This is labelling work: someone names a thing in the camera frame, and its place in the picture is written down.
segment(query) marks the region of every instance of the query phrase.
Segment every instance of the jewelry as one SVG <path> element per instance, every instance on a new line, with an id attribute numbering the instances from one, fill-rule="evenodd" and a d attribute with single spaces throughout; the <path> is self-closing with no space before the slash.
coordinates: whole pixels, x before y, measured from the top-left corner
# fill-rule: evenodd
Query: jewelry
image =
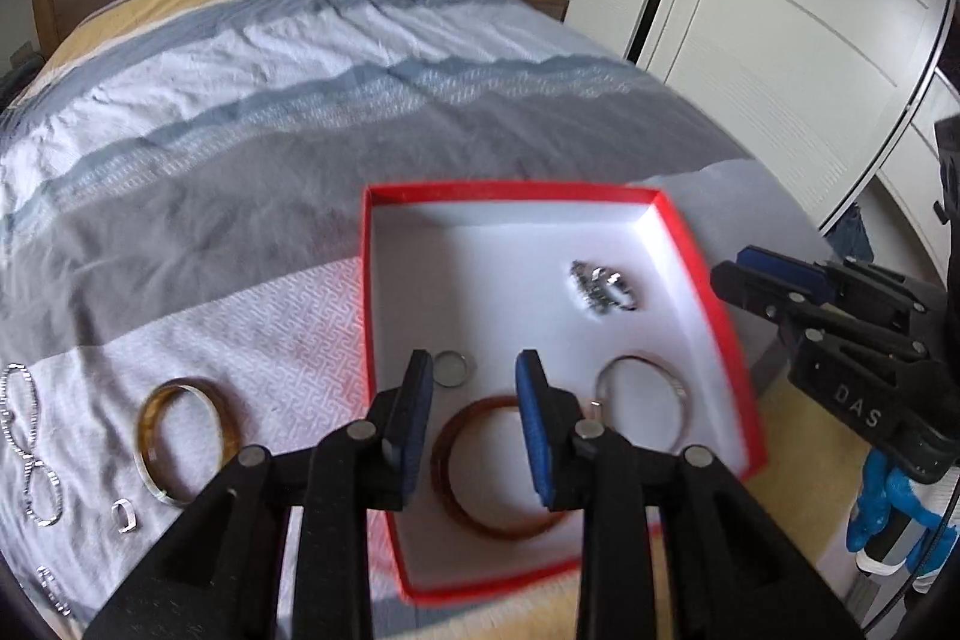
<path id="1" fill-rule="evenodd" d="M 14 372 L 20 374 L 24 383 L 27 384 L 28 391 L 30 391 L 30 432 L 27 434 L 26 448 L 22 448 L 19 445 L 13 437 L 13 431 L 10 428 L 13 413 L 10 408 L 8 408 L 10 399 L 8 399 L 7 395 L 7 386 L 10 381 L 10 376 Z M 35 448 L 37 448 L 37 429 L 39 422 L 40 405 L 37 404 L 37 382 L 25 365 L 22 365 L 22 363 L 12 363 L 7 366 L 3 374 L 0 374 L 0 429 L 3 431 L 3 437 L 6 439 L 7 444 L 13 448 L 13 452 L 23 459 L 23 488 L 21 494 L 24 515 L 40 527 L 51 527 L 56 524 L 56 522 L 61 519 L 61 515 L 64 514 L 64 490 L 61 488 L 59 476 L 56 475 L 53 468 L 43 461 L 40 461 L 40 459 L 34 455 Z M 31 493 L 31 486 L 34 470 L 37 467 L 39 467 L 40 472 L 47 477 L 47 480 L 50 481 L 50 486 L 53 488 L 54 514 L 50 518 L 43 518 L 34 511 L 34 497 Z"/>
<path id="2" fill-rule="evenodd" d="M 611 309 L 637 309 L 637 297 L 622 272 L 616 269 L 597 266 L 591 270 L 588 263 L 574 261 L 570 265 L 570 277 L 589 311 L 603 316 Z"/>
<path id="3" fill-rule="evenodd" d="M 610 378 L 611 375 L 611 370 L 620 362 L 639 362 L 642 363 L 642 365 L 653 367 L 659 373 L 659 376 L 670 386 L 670 389 L 680 402 L 680 431 L 677 432 L 677 437 L 670 443 L 670 447 L 664 449 L 666 452 L 672 453 L 680 445 L 680 442 L 683 442 L 683 439 L 686 437 L 686 431 L 689 429 L 691 400 L 690 393 L 680 379 L 680 376 L 662 360 L 654 359 L 654 357 L 644 353 L 630 353 L 617 356 L 611 360 L 611 362 L 607 362 L 603 369 L 600 370 L 600 374 L 597 375 L 594 399 L 590 400 L 589 417 L 610 427 L 610 423 L 604 420 L 604 405 L 607 403 L 606 386 L 608 378 Z"/>
<path id="4" fill-rule="evenodd" d="M 520 527 L 498 528 L 478 521 L 470 515 L 462 504 L 457 500 L 453 493 L 453 486 L 450 485 L 450 453 L 453 453 L 453 446 L 456 444 L 457 437 L 463 433 L 469 424 L 479 418 L 484 418 L 495 410 L 518 410 L 520 403 L 515 396 L 488 396 L 486 399 L 480 399 L 467 405 L 447 423 L 443 424 L 443 429 L 437 435 L 433 444 L 433 453 L 430 455 L 430 482 L 434 493 L 440 499 L 446 514 L 456 524 L 468 528 L 474 533 L 481 534 L 483 537 L 490 537 L 494 540 L 506 540 L 508 542 L 518 542 L 520 540 L 529 540 L 537 537 L 546 531 L 554 528 L 555 525 L 563 521 L 568 513 L 551 512 L 545 518 L 536 520 Z"/>
<path id="5" fill-rule="evenodd" d="M 136 420 L 136 451 L 133 456 L 136 470 L 140 473 L 140 480 L 143 480 L 147 490 L 157 500 L 171 507 L 186 507 L 192 500 L 174 497 L 170 491 L 161 487 L 152 475 L 152 468 L 157 461 L 157 424 L 160 423 L 160 415 L 174 398 L 184 391 L 189 391 L 200 399 L 217 422 L 221 443 L 221 469 L 240 450 L 240 435 L 236 421 L 227 408 L 227 401 L 212 384 L 192 378 L 178 378 L 157 386 L 140 408 L 140 415 Z"/>
<path id="6" fill-rule="evenodd" d="M 462 386 L 472 374 L 472 366 L 463 353 L 445 350 L 433 359 L 433 381 L 445 389 Z"/>
<path id="7" fill-rule="evenodd" d="M 56 593 L 54 589 L 56 578 L 54 578 L 54 574 L 50 572 L 50 569 L 48 567 L 37 567 L 37 579 L 40 580 L 40 588 L 43 589 L 43 593 L 47 595 L 47 599 L 53 603 L 56 612 L 64 616 L 64 618 L 70 615 L 70 603 Z"/>
<path id="8" fill-rule="evenodd" d="M 117 531 L 127 534 L 137 528 L 136 513 L 133 512 L 133 503 L 129 499 L 118 499 L 110 506 L 110 515 L 117 525 Z"/>

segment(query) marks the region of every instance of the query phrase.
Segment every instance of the screw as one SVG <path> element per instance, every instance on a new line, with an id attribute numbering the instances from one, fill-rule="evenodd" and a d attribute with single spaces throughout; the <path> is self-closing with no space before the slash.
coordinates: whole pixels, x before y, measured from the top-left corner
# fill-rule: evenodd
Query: screw
<path id="1" fill-rule="evenodd" d="M 606 428 L 600 421 L 592 421 L 584 418 L 583 420 L 577 421 L 577 425 L 573 427 L 573 431 L 576 432 L 577 437 L 580 439 L 597 439 L 603 432 L 606 432 Z"/>
<path id="2" fill-rule="evenodd" d="M 713 463 L 713 453 L 703 445 L 691 445 L 683 451 L 683 458 L 686 459 L 686 463 L 695 467 L 709 467 Z"/>
<path id="3" fill-rule="evenodd" d="M 259 445 L 248 445 L 240 451 L 237 461 L 245 467 L 256 467 L 258 464 L 267 461 L 267 452 Z"/>
<path id="4" fill-rule="evenodd" d="M 370 421 L 353 421 L 352 424 L 347 426 L 347 437 L 350 439 L 355 439 L 358 442 L 362 442 L 365 439 L 370 439 L 376 435 L 376 426 L 371 424 Z"/>

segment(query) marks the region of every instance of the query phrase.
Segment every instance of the yellow bangle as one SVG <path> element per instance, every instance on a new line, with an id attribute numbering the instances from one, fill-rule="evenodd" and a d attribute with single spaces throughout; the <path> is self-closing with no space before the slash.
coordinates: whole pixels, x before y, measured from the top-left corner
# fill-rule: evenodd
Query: yellow bangle
<path id="1" fill-rule="evenodd" d="M 176 396 L 184 391 L 189 391 L 203 401 L 217 422 L 221 442 L 220 468 L 223 469 L 240 450 L 240 435 L 236 421 L 230 414 L 227 401 L 212 384 L 193 378 L 176 378 L 176 380 L 166 381 L 162 386 L 157 386 L 143 403 L 136 420 L 134 458 L 136 470 L 140 473 L 140 478 L 147 486 L 147 490 L 163 504 L 173 507 L 186 507 L 192 499 L 176 498 L 170 491 L 160 486 L 152 475 L 152 468 L 157 462 L 157 425 L 160 424 L 160 416 Z"/>

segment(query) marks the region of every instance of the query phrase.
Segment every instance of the bracelet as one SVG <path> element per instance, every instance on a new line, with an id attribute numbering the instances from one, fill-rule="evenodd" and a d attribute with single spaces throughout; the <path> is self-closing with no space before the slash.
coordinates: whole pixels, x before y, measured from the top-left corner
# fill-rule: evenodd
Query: bracelet
<path id="1" fill-rule="evenodd" d="M 147 490 L 163 504 L 173 507 L 186 507 L 192 500 L 176 498 L 169 490 L 160 486 L 152 474 L 152 468 L 157 462 L 157 425 L 160 424 L 160 416 L 174 398 L 184 391 L 189 391 L 203 401 L 217 422 L 221 443 L 220 468 L 226 466 L 227 462 L 240 450 L 240 435 L 236 421 L 227 408 L 226 400 L 212 384 L 200 380 L 176 378 L 157 386 L 140 408 L 140 415 L 136 420 L 136 451 L 133 456 L 136 460 L 136 470 L 140 473 L 140 478 L 147 486 Z"/>
<path id="2" fill-rule="evenodd" d="M 519 527 L 498 528 L 478 521 L 470 515 L 462 504 L 457 500 L 453 493 L 453 486 L 450 485 L 450 453 L 453 453 L 453 446 L 456 444 L 457 437 L 464 432 L 469 424 L 474 423 L 479 418 L 484 418 L 495 410 L 518 410 L 520 403 L 515 396 L 488 396 L 486 399 L 480 399 L 464 407 L 453 418 L 450 418 L 443 425 L 437 440 L 433 445 L 433 452 L 430 455 L 430 482 L 434 493 L 440 499 L 443 510 L 448 514 L 451 520 L 464 528 L 468 528 L 475 533 L 490 537 L 494 540 L 506 540 L 508 542 L 518 542 L 520 540 L 529 540 L 537 537 L 546 531 L 554 528 L 555 525 L 563 521 L 568 516 L 568 511 L 550 512 L 545 518 L 536 520 Z"/>
<path id="3" fill-rule="evenodd" d="M 621 362 L 639 362 L 643 365 L 653 367 L 661 378 L 664 379 L 666 384 L 670 386 L 670 389 L 673 391 L 674 396 L 677 397 L 677 401 L 680 404 L 680 431 L 677 432 L 676 437 L 674 437 L 673 442 L 668 448 L 664 449 L 664 453 L 673 453 L 677 447 L 680 445 L 680 442 L 683 442 L 683 438 L 686 437 L 686 433 L 690 428 L 690 392 L 686 389 L 686 386 L 683 384 L 683 381 L 680 379 L 680 376 L 663 360 L 655 359 L 654 357 L 649 356 L 645 353 L 630 353 L 623 356 L 617 356 L 615 359 L 610 360 L 600 370 L 600 374 L 597 375 L 596 389 L 594 391 L 594 399 L 590 400 L 590 411 L 592 412 L 589 417 L 593 420 L 600 421 L 600 423 L 605 426 L 611 427 L 608 421 L 604 420 L 604 405 L 607 403 L 606 399 L 606 385 L 610 372 Z"/>

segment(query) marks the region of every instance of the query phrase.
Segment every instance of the blue gripper pad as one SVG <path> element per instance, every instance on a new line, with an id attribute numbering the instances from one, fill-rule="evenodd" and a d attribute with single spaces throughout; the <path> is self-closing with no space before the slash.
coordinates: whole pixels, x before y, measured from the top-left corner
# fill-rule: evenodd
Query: blue gripper pad
<path id="1" fill-rule="evenodd" d="M 776 277 L 786 286 L 795 287 L 813 304 L 827 304 L 836 298 L 836 290 L 827 273 L 809 263 L 786 258 L 753 245 L 744 247 L 736 254 L 736 263 Z"/>
<path id="2" fill-rule="evenodd" d="M 527 446 L 527 458 L 534 479 L 534 488 L 545 507 L 553 506 L 556 489 L 553 482 L 553 456 L 546 437 L 544 415 L 536 394 L 536 380 L 546 383 L 542 378 L 544 370 L 536 360 L 536 353 L 524 351 L 517 356 L 515 381 L 517 381 L 517 400 L 520 405 L 520 421 L 523 425 L 523 439 Z"/>
<path id="3" fill-rule="evenodd" d="M 422 354 L 419 362 L 416 353 Z M 400 492 L 404 504 L 416 488 L 416 475 L 419 474 L 419 462 L 424 454 L 426 441 L 426 424 L 430 418 L 430 404 L 433 401 L 433 357 L 426 351 L 416 351 L 407 366 L 407 373 L 416 373 L 416 392 L 413 395 L 413 405 L 410 414 L 410 429 L 403 443 L 400 461 L 401 481 Z M 404 377 L 404 384 L 411 377 Z"/>

